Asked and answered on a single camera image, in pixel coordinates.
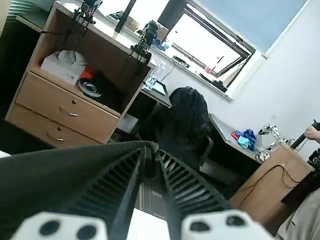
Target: blue cloth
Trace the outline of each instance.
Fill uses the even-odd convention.
[[[244,149],[246,149],[249,144],[250,144],[250,140],[244,136],[240,136],[238,139],[238,143],[241,147],[243,147]]]
[[[239,137],[242,136],[242,137],[244,137],[244,138],[249,139],[248,148],[249,148],[251,151],[254,151],[254,150],[255,150],[255,144],[256,144],[257,138],[256,138],[256,136],[255,136],[254,131],[252,131],[251,129],[247,129],[247,130],[245,130],[244,132],[241,132],[241,131],[236,130],[236,131],[235,131],[235,135],[237,135],[237,136],[239,136]]]

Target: drawer handle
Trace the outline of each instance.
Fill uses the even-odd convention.
[[[53,137],[53,136],[50,136],[50,134],[47,133],[47,132],[46,132],[46,135],[48,136],[48,138],[53,139],[53,140],[57,140],[57,141],[60,141],[60,142],[65,141],[64,138],[55,138],[55,137]]]
[[[77,113],[72,113],[72,112],[68,112],[68,111],[64,110],[64,109],[63,109],[62,107],[60,107],[60,106],[59,106],[59,109],[60,109],[61,112],[63,112],[64,114],[67,114],[67,115],[69,115],[69,116],[79,117],[79,114],[77,114]]]

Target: screw hole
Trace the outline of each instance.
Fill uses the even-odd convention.
[[[245,226],[246,225],[245,221],[239,216],[229,216],[226,219],[226,224],[228,226],[236,226],[236,227]]]
[[[76,237],[79,240],[89,240],[96,235],[96,232],[97,232],[96,227],[92,225],[85,225],[78,230]]]
[[[54,234],[58,231],[60,223],[57,220],[51,220],[44,223],[40,228],[40,234],[43,236],[48,236]]]
[[[203,221],[195,221],[191,224],[190,230],[194,232],[206,232],[210,230],[210,227]]]

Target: person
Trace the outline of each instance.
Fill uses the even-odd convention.
[[[310,126],[310,127],[308,127],[308,128],[305,130],[304,136],[305,136],[307,139],[315,140],[315,141],[317,141],[318,143],[320,143],[320,131],[318,131],[317,129],[315,129],[315,127],[313,127],[313,126]]]
[[[308,127],[304,136],[320,143],[320,131]],[[312,192],[279,227],[275,240],[320,240],[320,188]]]

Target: window blind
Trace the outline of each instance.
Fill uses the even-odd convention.
[[[35,6],[36,4],[33,0],[12,0],[6,22],[15,21],[17,14],[32,12]]]

